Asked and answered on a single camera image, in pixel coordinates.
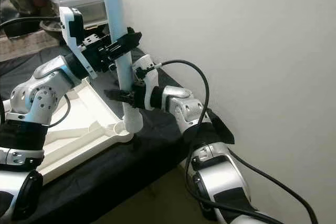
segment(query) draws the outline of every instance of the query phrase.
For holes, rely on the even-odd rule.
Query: white plastic pipe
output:
[[[122,0],[104,0],[107,18],[109,22],[112,41],[116,41],[127,33],[127,27],[124,22]],[[132,71],[131,53],[127,53],[115,61],[117,67],[120,89],[131,91],[134,82]],[[123,103],[124,121],[126,130],[130,133],[136,133],[143,127],[142,115],[139,109],[134,109],[127,103]]]

